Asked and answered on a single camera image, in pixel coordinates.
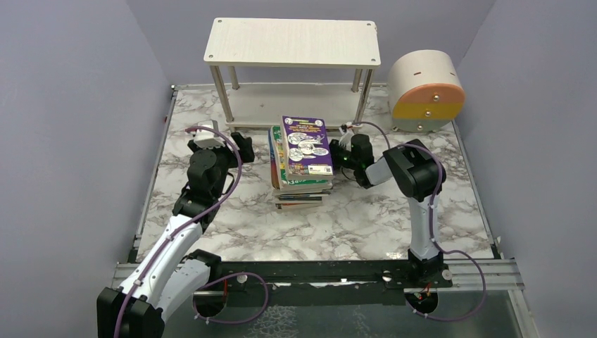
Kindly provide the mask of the purple cartoon book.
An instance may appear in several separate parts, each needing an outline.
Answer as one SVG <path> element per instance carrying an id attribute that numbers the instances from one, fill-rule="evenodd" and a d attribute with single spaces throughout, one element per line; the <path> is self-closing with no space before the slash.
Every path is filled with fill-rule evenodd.
<path id="1" fill-rule="evenodd" d="M 284 165 L 290 180 L 331 180 L 332 156 L 322 118 L 281 117 Z"/>

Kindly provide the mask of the white two-tier shelf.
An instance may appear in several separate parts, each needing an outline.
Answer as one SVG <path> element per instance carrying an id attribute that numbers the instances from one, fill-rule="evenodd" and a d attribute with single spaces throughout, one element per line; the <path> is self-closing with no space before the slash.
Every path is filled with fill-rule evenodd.
<path id="1" fill-rule="evenodd" d="M 204 60 L 232 130 L 283 115 L 359 123 L 381 64 L 371 20 L 216 18 Z"/>

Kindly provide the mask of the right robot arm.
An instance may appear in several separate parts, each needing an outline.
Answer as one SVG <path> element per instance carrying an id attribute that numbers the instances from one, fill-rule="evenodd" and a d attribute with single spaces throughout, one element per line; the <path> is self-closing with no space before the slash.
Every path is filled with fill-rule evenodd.
<path id="1" fill-rule="evenodd" d="M 411 240 L 407 251 L 408 279 L 412 283 L 431 280 L 444 269 L 444 254 L 438 248 L 438 195 L 446 180 L 446 170 L 419 140 L 393 146 L 375 160 L 370 138 L 365 134 L 347 135 L 329 143 L 335 170 L 353 172 L 357 184 L 369 189 L 394 180 L 408 200 Z"/>

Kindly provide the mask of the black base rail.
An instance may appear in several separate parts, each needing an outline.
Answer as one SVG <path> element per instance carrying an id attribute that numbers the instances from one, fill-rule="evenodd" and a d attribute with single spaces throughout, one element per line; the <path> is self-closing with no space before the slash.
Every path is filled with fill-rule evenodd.
<path id="1" fill-rule="evenodd" d="M 383 261 L 223 261 L 197 250 L 171 273 L 149 273 L 145 285 L 164 280 L 165 288 L 138 290 L 127 303 L 139 312 L 173 312 L 185 301 L 204 314 L 224 307 L 397 305 L 415 300 L 407 289 L 435 299 L 435 288 L 452 286 L 447 265 L 424 269 L 406 260 Z"/>

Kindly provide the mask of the green 104-storey treehouse book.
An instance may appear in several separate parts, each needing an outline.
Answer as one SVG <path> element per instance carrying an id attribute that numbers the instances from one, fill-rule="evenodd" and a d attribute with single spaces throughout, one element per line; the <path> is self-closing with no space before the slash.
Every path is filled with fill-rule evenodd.
<path id="1" fill-rule="evenodd" d="M 279 193 L 330 193 L 329 180 L 290 180 L 284 167 L 284 150 L 280 126 L 270 128 L 268 135 L 272 185 Z"/>

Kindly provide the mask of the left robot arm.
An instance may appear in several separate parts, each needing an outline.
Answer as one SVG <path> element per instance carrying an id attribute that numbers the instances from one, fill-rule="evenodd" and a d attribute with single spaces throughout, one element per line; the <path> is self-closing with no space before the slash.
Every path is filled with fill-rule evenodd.
<path id="1" fill-rule="evenodd" d="M 253 140 L 239 132 L 226 137 L 209 127 L 191 131 L 187 182 L 172 216 L 134 271 L 118 287 L 106 287 L 98 295 L 98 337 L 161 337 L 172 313 L 215 272 L 207 259 L 185 261 L 184 256 L 237 187 L 238 177 L 226 183 L 229 171 L 241 174 L 243 164 L 254 162 Z"/>

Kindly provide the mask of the round wooden drawer box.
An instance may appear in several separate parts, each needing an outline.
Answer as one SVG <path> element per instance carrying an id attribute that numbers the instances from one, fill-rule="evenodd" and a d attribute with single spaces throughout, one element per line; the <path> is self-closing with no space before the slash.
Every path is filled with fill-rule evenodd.
<path id="1" fill-rule="evenodd" d="M 451 57 L 423 49 L 400 57 L 387 78 L 392 127 L 404 132 L 433 132 L 454 120 L 466 100 Z"/>

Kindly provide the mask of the red bottom books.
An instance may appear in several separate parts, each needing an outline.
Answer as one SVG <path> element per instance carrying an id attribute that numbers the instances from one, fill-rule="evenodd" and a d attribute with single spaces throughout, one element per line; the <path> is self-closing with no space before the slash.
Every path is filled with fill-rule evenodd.
<path id="1" fill-rule="evenodd" d="M 279 193 L 272 185 L 272 195 L 278 210 L 321 206 L 326 196 L 332 193 Z"/>

